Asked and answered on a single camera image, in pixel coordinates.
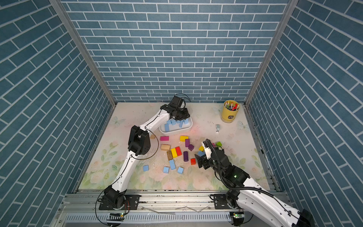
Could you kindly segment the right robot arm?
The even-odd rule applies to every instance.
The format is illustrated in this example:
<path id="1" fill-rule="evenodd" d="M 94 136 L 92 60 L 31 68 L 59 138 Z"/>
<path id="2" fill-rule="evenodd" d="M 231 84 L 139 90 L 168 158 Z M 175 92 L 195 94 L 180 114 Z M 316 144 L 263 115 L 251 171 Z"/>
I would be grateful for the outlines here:
<path id="1" fill-rule="evenodd" d="M 314 227 L 313 215 L 283 203 L 263 189 L 250 175 L 233 165 L 224 149 L 209 139 L 202 142 L 205 154 L 196 155 L 199 168 L 212 168 L 216 177 L 228 189 L 226 202 L 233 209 L 244 209 L 271 227 Z"/>

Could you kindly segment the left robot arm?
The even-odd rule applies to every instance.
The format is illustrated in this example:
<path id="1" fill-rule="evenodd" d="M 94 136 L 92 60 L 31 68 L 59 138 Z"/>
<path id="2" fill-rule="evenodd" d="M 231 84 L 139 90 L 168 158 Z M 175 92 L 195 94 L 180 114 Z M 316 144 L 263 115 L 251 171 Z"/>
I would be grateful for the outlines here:
<path id="1" fill-rule="evenodd" d="M 186 102 L 177 94 L 168 104 L 160 107 L 160 110 L 140 126 L 134 125 L 130 130 L 128 140 L 128 152 L 125 162 L 111 185 L 100 194 L 98 202 L 110 209 L 120 210 L 126 207 L 126 191 L 130 178 L 139 161 L 148 160 L 146 154 L 151 148 L 150 135 L 169 120 L 182 121 L 190 118 Z"/>

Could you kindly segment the light blue block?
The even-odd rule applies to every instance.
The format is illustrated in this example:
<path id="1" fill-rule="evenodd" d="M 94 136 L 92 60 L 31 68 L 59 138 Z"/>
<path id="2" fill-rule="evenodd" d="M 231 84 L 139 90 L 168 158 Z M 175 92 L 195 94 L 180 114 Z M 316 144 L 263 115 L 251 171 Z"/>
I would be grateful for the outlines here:
<path id="1" fill-rule="evenodd" d="M 188 124 L 189 124 L 189 119 L 182 120 L 179 123 L 179 128 L 188 127 Z"/>

